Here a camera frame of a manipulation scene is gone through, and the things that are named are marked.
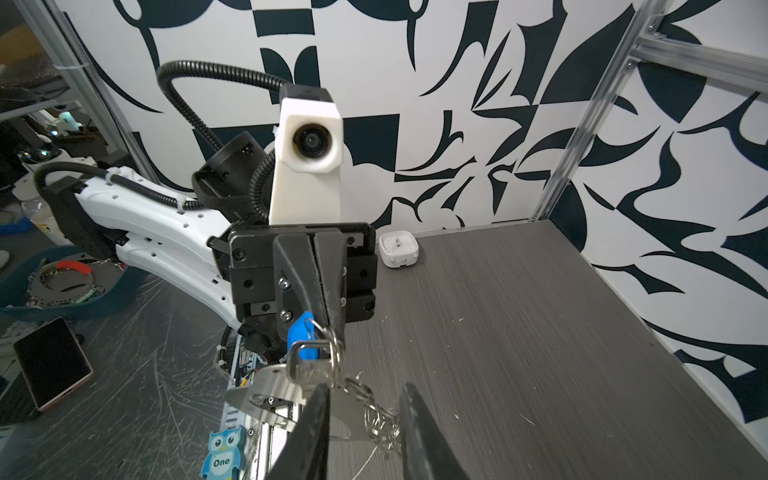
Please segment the blue capped key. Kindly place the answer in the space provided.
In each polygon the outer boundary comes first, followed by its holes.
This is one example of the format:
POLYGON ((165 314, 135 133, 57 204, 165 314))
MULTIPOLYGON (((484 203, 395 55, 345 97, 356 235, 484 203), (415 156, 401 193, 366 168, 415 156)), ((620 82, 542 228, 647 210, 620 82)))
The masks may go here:
MULTIPOLYGON (((311 312, 304 312, 288 329, 286 359, 290 358, 291 348, 298 342, 314 341, 317 339, 316 327, 314 324, 314 315, 311 312)), ((301 360, 314 361, 319 359, 319 352, 316 348, 304 347, 298 357, 301 360)))

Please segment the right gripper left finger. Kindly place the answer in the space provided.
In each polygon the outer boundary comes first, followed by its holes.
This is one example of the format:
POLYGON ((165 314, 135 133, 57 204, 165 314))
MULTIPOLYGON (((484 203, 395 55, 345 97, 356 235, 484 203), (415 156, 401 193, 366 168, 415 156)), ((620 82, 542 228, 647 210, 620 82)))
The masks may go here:
POLYGON ((328 476, 330 390, 315 388, 297 427, 288 437, 266 480, 322 480, 328 476))

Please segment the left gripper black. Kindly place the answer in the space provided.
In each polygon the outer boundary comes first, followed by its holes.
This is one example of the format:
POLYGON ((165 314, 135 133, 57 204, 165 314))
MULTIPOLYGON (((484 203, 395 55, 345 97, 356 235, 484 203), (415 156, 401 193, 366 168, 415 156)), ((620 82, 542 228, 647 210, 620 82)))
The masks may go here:
POLYGON ((238 222, 211 236, 220 275, 230 283, 236 318, 261 315, 261 304, 285 338, 304 313, 344 342, 345 324, 373 317, 378 257, 367 223, 261 226, 238 222))

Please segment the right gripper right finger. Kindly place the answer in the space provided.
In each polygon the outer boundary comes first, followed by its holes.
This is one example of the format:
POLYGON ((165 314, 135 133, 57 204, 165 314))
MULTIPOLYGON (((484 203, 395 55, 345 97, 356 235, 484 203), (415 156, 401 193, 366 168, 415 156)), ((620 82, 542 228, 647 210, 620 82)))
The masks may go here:
POLYGON ((469 479, 412 383, 399 397, 399 425, 405 479, 469 479))

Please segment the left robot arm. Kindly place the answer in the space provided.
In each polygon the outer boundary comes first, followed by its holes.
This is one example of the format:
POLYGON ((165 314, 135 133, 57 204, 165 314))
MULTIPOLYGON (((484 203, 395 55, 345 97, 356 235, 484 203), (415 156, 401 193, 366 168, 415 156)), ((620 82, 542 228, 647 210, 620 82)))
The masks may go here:
POLYGON ((342 338, 376 307, 376 234, 339 217, 342 154, 303 155, 280 141, 266 221, 234 219, 133 169, 49 162, 34 174, 66 237, 97 258, 152 273, 275 349, 301 315, 342 338))

